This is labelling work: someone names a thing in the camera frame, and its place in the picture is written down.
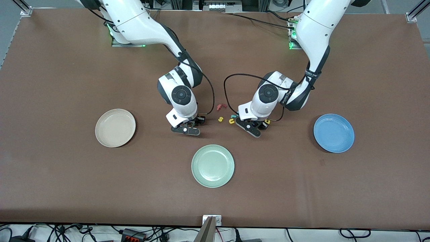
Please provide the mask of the metal post mounting bracket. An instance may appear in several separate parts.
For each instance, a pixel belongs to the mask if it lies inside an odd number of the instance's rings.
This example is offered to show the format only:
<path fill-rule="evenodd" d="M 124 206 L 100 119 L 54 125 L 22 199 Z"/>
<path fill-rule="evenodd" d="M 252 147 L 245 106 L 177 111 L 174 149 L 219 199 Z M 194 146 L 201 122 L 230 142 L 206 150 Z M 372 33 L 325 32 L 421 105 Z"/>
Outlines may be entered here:
<path fill-rule="evenodd" d="M 203 217 L 202 217 L 202 225 L 204 224 L 204 222 L 206 221 L 206 219 L 207 219 L 208 217 L 210 217 L 210 216 L 213 216 L 213 217 L 214 217 L 214 220 L 216 221 L 216 226 L 217 226 L 217 227 L 222 226 L 222 216 L 221 216 L 221 215 L 213 215 L 213 214 L 210 214 L 210 215 L 203 215 Z"/>

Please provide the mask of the grey terminal block device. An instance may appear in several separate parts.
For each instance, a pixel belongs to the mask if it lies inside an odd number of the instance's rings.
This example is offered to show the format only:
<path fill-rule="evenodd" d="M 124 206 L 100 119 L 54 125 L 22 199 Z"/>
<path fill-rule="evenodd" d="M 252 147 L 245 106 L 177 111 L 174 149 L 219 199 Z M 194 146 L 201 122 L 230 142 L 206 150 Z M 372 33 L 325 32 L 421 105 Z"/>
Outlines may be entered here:
<path fill-rule="evenodd" d="M 199 0 L 203 11 L 235 13 L 242 11 L 242 0 Z"/>

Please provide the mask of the blue plate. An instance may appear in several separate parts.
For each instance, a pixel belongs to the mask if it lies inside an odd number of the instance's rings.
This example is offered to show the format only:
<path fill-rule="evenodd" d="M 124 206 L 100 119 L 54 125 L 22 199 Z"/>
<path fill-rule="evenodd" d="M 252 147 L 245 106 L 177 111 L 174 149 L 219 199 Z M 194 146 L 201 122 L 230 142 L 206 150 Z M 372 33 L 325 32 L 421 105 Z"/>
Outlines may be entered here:
<path fill-rule="evenodd" d="M 313 126 L 313 135 L 318 145 L 330 153 L 344 153 L 355 141 L 352 125 L 337 114 L 320 116 Z"/>

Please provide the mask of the black orange power strip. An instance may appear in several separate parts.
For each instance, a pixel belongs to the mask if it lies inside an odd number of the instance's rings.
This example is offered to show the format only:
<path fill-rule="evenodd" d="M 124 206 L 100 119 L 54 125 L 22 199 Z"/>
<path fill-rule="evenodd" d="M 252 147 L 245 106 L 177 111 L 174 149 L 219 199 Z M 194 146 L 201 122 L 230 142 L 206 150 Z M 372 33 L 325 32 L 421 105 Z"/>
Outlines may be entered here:
<path fill-rule="evenodd" d="M 146 240 L 146 234 L 131 229 L 120 230 L 121 240 L 120 242 L 144 242 Z"/>

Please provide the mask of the aluminium frame post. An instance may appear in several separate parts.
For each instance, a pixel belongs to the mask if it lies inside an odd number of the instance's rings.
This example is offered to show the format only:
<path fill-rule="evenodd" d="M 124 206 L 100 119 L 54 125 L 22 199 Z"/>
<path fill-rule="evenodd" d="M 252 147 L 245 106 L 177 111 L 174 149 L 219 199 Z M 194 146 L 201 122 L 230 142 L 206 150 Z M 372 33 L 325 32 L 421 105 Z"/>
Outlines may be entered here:
<path fill-rule="evenodd" d="M 192 10 L 194 0 L 170 0 L 172 10 Z"/>

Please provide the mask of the beige brown plate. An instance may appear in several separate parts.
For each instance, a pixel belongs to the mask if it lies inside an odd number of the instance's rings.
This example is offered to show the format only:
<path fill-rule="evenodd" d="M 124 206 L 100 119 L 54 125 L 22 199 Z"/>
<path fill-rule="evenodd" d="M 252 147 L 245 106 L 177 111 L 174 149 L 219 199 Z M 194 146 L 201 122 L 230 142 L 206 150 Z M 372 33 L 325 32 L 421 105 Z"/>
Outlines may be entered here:
<path fill-rule="evenodd" d="M 135 117 L 125 109 L 107 111 L 99 118 L 95 126 L 97 141 L 109 148 L 127 144 L 133 138 L 135 131 Z"/>

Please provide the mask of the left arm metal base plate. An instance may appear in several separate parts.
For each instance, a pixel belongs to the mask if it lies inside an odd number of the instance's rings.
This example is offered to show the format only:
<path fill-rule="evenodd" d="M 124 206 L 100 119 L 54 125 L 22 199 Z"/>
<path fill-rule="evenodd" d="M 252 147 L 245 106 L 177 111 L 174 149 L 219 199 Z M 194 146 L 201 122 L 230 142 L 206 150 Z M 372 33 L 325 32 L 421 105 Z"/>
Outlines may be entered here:
<path fill-rule="evenodd" d="M 287 26 L 289 27 L 288 30 L 288 37 L 289 37 L 289 49 L 302 49 L 300 44 L 297 41 L 297 35 L 296 35 L 296 26 L 299 22 L 300 16 L 293 16 L 288 19 Z"/>

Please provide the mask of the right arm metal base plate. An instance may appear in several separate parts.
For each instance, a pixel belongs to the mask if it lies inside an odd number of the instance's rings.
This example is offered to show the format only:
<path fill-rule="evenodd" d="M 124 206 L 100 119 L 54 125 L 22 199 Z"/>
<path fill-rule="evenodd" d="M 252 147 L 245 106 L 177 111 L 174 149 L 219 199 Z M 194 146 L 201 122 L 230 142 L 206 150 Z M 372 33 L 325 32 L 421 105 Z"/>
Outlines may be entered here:
<path fill-rule="evenodd" d="M 115 38 L 112 32 L 110 32 L 110 35 L 112 37 L 112 47 L 145 47 L 145 45 L 135 45 L 132 43 L 120 43 Z"/>

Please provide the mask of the pale green plate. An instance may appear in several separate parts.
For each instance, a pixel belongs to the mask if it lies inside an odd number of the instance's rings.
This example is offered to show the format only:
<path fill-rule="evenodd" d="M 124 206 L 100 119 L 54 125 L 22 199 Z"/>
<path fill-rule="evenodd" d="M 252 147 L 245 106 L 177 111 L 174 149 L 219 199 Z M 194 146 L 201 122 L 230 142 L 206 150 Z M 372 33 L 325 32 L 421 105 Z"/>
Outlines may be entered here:
<path fill-rule="evenodd" d="M 220 145 L 201 147 L 191 161 L 191 172 L 195 180 L 206 188 L 226 185 L 234 174 L 235 163 L 232 154 Z"/>

